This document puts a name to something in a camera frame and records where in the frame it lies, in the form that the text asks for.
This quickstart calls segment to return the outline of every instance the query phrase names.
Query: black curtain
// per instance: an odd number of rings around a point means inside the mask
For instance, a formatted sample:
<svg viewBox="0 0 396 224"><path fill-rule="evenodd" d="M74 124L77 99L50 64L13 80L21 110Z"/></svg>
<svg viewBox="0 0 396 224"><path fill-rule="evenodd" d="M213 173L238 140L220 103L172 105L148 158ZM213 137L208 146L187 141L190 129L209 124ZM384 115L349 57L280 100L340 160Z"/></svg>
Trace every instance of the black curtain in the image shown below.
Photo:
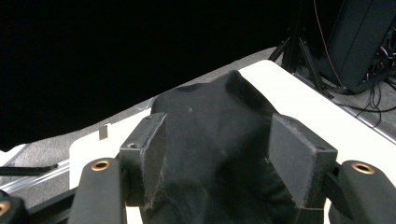
<svg viewBox="0 0 396 224"><path fill-rule="evenodd" d="M0 149L84 128L276 46L290 2L1 1Z"/></svg>

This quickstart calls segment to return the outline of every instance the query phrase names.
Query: black cloth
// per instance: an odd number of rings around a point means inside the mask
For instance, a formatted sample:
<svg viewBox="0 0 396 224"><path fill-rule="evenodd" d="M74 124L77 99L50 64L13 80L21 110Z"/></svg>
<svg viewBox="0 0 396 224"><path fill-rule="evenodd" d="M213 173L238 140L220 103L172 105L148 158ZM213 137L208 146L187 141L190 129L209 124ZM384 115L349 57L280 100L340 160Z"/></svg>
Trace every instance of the black cloth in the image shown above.
<svg viewBox="0 0 396 224"><path fill-rule="evenodd" d="M295 207L268 159L274 107L233 71L160 95L166 156L145 223L286 223Z"/></svg>

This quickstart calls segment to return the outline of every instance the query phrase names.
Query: gray carpet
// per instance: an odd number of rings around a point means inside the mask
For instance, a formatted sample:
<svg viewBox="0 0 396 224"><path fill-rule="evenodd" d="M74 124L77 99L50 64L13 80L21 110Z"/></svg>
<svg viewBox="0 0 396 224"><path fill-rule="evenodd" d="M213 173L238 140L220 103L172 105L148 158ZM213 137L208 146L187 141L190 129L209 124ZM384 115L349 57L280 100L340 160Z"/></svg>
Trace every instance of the gray carpet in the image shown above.
<svg viewBox="0 0 396 224"><path fill-rule="evenodd" d="M269 55L273 52L273 50L274 48L271 48L254 53L252 55L247 56L246 58L225 65L215 71L212 71L208 74L198 77L183 85L190 85L199 82L204 82L204 83L210 82L215 78L220 77L221 75L224 75L231 70L238 70L253 63L267 59ZM278 61L276 61L276 63L278 64L280 64L280 62L281 62L281 58L279 58ZM396 102L393 102L396 92L394 92L392 89L390 89L387 85L384 85L383 83L381 83L380 86L382 91L382 101L381 101L382 103L380 104L379 107L380 108L392 107L393 104L396 104ZM354 96L344 96L335 93L333 93L332 95L334 96L333 99L334 102L365 107L365 105L367 104L367 98L369 92L366 91ZM130 109L120 112L117 115L114 115L111 118L98 122L85 129L49 139L44 139L38 142L34 142L28 145L28 147L26 147L24 151L12 163L15 166L46 166L46 165L52 165L59 161L67 160L69 157L68 149L70 148L71 144L74 141L78 140L80 137L83 137L89 133L97 131L99 127L107 121L110 121L111 123L115 123L117 121L132 116L133 114L145 109L146 107L147 105L136 105L131 107ZM366 119L372 125L375 124L378 120L377 114L362 113L361 117ZM377 126L377 129L379 129L380 131L388 134L393 139L395 139L396 138L394 132L395 120L396 120L396 111L384 113L382 114L382 121ZM51 197L54 197L62 192L67 191L69 186L68 178L69 178L68 173L65 173L63 175L59 175L55 178L52 178L51 180L48 180L44 183L38 184L32 188L16 191L12 195L22 197L26 202L26 206L32 207L36 204L46 201ZM17 177L13 177L13 178L2 177L0 178L0 186L15 179L17 179Z"/></svg>

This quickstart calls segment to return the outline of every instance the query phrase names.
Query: black stand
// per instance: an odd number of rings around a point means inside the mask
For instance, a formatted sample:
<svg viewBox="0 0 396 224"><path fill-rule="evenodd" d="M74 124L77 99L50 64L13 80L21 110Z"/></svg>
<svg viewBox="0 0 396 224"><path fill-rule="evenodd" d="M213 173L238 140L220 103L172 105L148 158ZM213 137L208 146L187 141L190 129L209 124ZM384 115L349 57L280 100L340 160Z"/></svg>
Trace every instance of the black stand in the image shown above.
<svg viewBox="0 0 396 224"><path fill-rule="evenodd" d="M300 0L294 3L291 10L290 27L288 29L290 36L276 48L268 60L274 62L279 58L280 54L284 52L282 67L289 73L294 73L300 59L300 53L302 53L310 76L314 81L315 88L320 94L332 98L328 92L324 91L326 86L321 80L318 68L315 65L311 51L309 50L308 44L304 38L304 23L306 20L306 14L311 6L312 1L309 0Z"/></svg>

